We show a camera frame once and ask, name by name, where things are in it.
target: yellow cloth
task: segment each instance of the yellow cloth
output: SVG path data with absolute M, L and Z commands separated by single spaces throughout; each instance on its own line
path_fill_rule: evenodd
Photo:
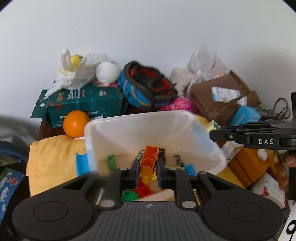
M 26 171 L 31 196 L 77 177 L 76 153 L 86 153 L 84 140 L 62 135 L 33 142 Z

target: brown box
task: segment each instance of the brown box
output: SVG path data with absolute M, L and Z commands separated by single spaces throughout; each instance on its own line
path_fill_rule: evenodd
M 213 86 L 239 90 L 241 96 L 228 103 L 213 101 Z M 255 107 L 261 104 L 257 93 L 251 91 L 233 71 L 226 76 L 195 84 L 190 91 L 190 98 L 200 113 L 209 121 L 215 120 L 221 126 L 230 123 L 239 108 L 237 101 L 244 96 L 247 96 L 248 106 Z

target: green package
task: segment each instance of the green package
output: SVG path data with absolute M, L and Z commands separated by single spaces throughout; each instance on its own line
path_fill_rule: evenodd
M 122 115 L 127 108 L 124 95 L 118 87 L 101 86 L 93 81 L 78 90 L 59 90 L 44 99 L 42 90 L 31 118 L 46 118 L 54 128 L 62 127 L 66 115 L 82 110 L 90 118 Z

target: white wall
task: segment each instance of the white wall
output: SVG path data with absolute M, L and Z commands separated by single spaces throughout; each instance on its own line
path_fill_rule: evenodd
M 29 118 L 63 47 L 170 75 L 207 44 L 271 107 L 296 91 L 295 26 L 281 0 L 14 0 L 0 12 L 0 126 L 1 116 L 17 118 L 36 136 Z

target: blue container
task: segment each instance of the blue container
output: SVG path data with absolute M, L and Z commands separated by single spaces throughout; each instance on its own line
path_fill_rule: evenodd
M 257 122 L 261 118 L 258 111 L 250 106 L 241 106 L 230 122 L 231 126 L 243 125 L 247 122 Z

